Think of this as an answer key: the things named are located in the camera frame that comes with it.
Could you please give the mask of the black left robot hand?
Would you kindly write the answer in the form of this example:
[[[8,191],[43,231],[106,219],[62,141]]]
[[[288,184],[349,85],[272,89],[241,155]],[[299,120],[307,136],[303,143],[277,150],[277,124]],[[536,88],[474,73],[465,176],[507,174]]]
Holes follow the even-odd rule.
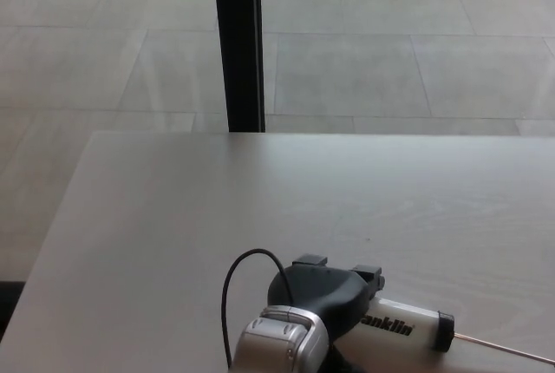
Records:
[[[322,256],[305,254],[276,275],[267,292],[269,306],[289,305],[310,311],[323,321],[330,350],[322,372],[361,372],[347,361],[335,341],[353,330],[369,309],[369,302],[385,285],[379,266],[358,265],[351,270],[327,266]]]

